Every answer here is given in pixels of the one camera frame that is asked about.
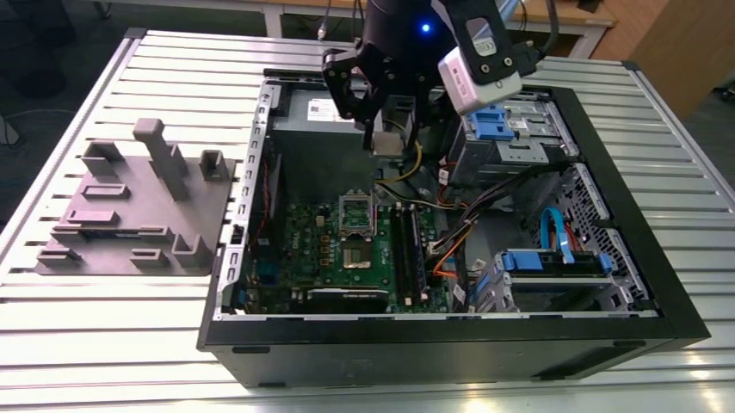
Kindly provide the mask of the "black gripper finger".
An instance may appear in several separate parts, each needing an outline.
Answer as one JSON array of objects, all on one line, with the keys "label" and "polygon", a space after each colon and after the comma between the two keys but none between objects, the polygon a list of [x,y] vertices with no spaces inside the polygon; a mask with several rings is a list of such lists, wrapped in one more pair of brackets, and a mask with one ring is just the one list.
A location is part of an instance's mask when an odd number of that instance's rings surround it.
[{"label": "black gripper finger", "polygon": [[351,50],[323,52],[322,75],[340,117],[363,132],[363,149],[374,148],[376,116],[387,100],[387,55],[370,42]]},{"label": "black gripper finger", "polygon": [[401,124],[405,127],[401,132],[403,150],[410,151],[421,141],[421,133],[442,119],[443,94],[433,96],[434,91],[442,88],[442,78],[437,65],[409,65],[399,67],[394,74],[392,94],[401,102],[411,100],[409,117]]}]

